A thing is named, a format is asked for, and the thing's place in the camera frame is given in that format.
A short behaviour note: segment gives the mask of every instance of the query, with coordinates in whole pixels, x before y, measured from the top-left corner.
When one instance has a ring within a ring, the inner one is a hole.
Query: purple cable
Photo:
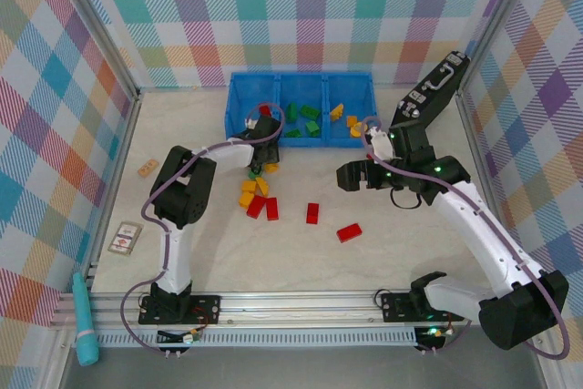
[[[159,279],[161,279],[164,276],[164,273],[166,273],[166,270],[168,268],[168,263],[169,263],[169,255],[170,255],[170,229],[166,226],[166,224],[160,220],[157,219],[153,216],[148,216],[148,214],[146,213],[146,210],[148,209],[149,205],[159,196],[160,193],[162,193],[165,189],[168,188],[168,186],[170,184],[172,184],[174,181],[176,181],[178,178],[180,178],[188,169],[190,166],[192,166],[194,164],[194,162],[199,159],[200,157],[203,157],[204,155],[206,155],[207,153],[211,152],[212,150],[218,149],[218,148],[225,148],[227,146],[231,146],[231,145],[255,145],[258,143],[263,143],[264,141],[270,141],[276,137],[278,137],[281,134],[281,131],[283,130],[283,125],[285,125],[285,116],[283,114],[283,110],[281,109],[281,107],[277,104],[273,104],[271,102],[263,102],[260,103],[259,105],[257,105],[254,109],[252,109],[250,111],[250,113],[247,115],[247,117],[245,118],[245,120],[248,120],[249,118],[251,118],[251,115],[253,114],[253,112],[257,111],[259,109],[259,107],[263,107],[263,106],[268,106],[268,107],[274,107],[277,111],[280,112],[281,115],[281,123],[280,123],[280,127],[277,128],[277,130],[267,136],[266,138],[259,138],[256,140],[234,140],[234,141],[223,141],[222,143],[217,143],[216,145],[212,145],[209,146],[208,148],[203,149],[201,152],[199,152],[198,154],[196,154],[195,156],[193,156],[188,163],[186,163],[182,169],[180,169],[177,173],[175,173],[172,178],[170,178],[168,181],[166,181],[164,184],[162,184],[156,191],[154,191],[154,193],[152,193],[150,195],[150,197],[148,198],[148,200],[146,200],[146,202],[144,203],[142,210],[141,210],[141,215],[142,218],[148,222],[153,222],[157,225],[160,226],[160,228],[164,231],[165,234],[165,246],[164,246],[164,261],[162,262],[162,272],[159,273],[155,278],[152,278],[151,280],[146,280],[144,282],[139,282],[138,284],[132,286],[131,288],[129,288],[129,290],[126,292],[126,294],[124,295],[124,297],[121,299],[121,305],[119,306],[119,313],[121,315],[121,323],[123,323],[124,327],[126,328],[126,331],[129,333],[129,335],[134,339],[134,341],[136,341],[137,343],[139,343],[141,346],[143,346],[144,348],[149,349],[150,351],[154,352],[154,353],[158,353],[161,355],[166,355],[166,353],[162,352],[161,350],[154,348],[150,345],[148,345],[147,343],[143,342],[131,329],[131,327],[128,324],[128,321],[126,320],[126,316],[124,314],[124,310],[125,310],[125,306],[126,306],[126,301],[129,298],[129,295],[135,291],[138,287],[141,286],[147,286],[149,284],[152,284],[154,282],[157,282]]]
[[[395,167],[391,166],[390,164],[387,164],[384,161],[382,161],[379,157],[377,157],[374,154],[374,149],[366,142],[366,138],[365,138],[365,132],[367,130],[365,127],[367,127],[367,123],[371,122],[371,121],[377,125],[378,129],[381,129],[381,127],[382,127],[381,119],[379,119],[376,116],[370,116],[368,118],[365,118],[362,122],[363,129],[361,131],[361,141],[364,145],[364,149],[366,150],[366,152],[371,157],[373,157],[374,161],[377,164],[380,164],[385,169],[387,169],[391,172],[394,172],[394,173],[399,174],[399,175],[403,175],[404,177],[417,178],[417,179],[423,179],[423,180],[429,181],[429,182],[434,182],[436,184],[439,184],[439,185],[445,187],[449,191],[454,192],[465,203],[467,203],[474,211],[479,211],[479,216],[484,220],[484,222],[488,225],[488,227],[490,227],[490,230],[492,230],[492,232],[494,232],[494,234],[500,239],[500,241],[502,241],[504,246],[506,246],[506,248],[508,249],[508,251],[512,255],[512,258],[517,262],[517,264],[520,265],[521,263],[523,263],[523,260],[520,257],[520,255],[518,254],[517,250],[515,250],[514,247],[510,244],[510,242],[507,240],[506,236],[502,233],[502,231],[500,231],[500,229],[495,225],[495,223],[490,218],[488,218],[487,215],[483,211],[481,211],[480,207],[475,202],[473,202],[472,199],[469,198],[463,191],[457,189],[456,187],[452,186],[448,182],[443,181],[442,179],[430,177],[429,175],[423,175],[421,173],[409,172],[407,170],[401,170],[401,169],[395,168]],[[531,343],[525,342],[525,344],[528,348],[530,348],[535,353],[541,355],[542,357],[545,357],[545,358],[551,359],[551,360],[562,360],[568,356],[568,353],[569,353],[569,350],[571,347],[570,340],[568,338],[568,331],[567,331],[567,326],[565,325],[565,321],[563,320],[563,317],[561,316],[561,312],[558,309],[557,305],[555,304],[555,302],[553,301],[551,296],[548,294],[547,289],[545,289],[545,287],[541,284],[541,282],[538,280],[538,278],[535,276],[535,274],[532,273],[532,271],[526,265],[522,266],[522,270],[525,272],[527,277],[537,286],[538,290],[542,293],[543,297],[547,301],[548,306],[550,307],[550,310],[553,312],[553,315],[557,319],[558,327],[559,327],[559,329],[561,331],[561,335],[563,337],[563,351],[559,354],[551,354],[551,353],[546,353],[542,350],[539,350],[538,348],[536,348],[536,346],[534,346]],[[469,327],[470,323],[471,323],[471,321],[465,326],[464,331],[466,331],[466,329]],[[448,346],[451,345],[452,343],[454,343],[456,340],[460,339],[462,337],[462,334],[464,334],[464,333],[460,333],[452,342],[450,342],[450,344],[448,344]]]

